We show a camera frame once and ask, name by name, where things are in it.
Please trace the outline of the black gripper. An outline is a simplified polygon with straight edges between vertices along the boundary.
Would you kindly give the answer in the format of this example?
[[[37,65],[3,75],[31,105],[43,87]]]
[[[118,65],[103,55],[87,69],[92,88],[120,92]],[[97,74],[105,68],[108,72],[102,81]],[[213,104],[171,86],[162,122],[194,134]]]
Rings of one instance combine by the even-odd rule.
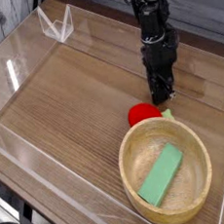
[[[144,43],[141,48],[148,85],[156,105],[175,97],[173,85],[169,83],[174,80],[172,65],[177,61],[178,42],[176,30],[169,28],[160,41]]]

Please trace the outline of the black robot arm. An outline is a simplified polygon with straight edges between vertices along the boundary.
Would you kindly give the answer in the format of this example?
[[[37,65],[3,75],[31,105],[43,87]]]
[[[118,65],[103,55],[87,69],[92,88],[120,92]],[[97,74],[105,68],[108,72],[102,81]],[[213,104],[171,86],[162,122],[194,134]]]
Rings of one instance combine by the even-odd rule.
[[[178,34],[168,23],[168,0],[124,0],[132,6],[140,25],[141,53],[152,102],[162,104],[175,97],[172,74],[177,61]]]

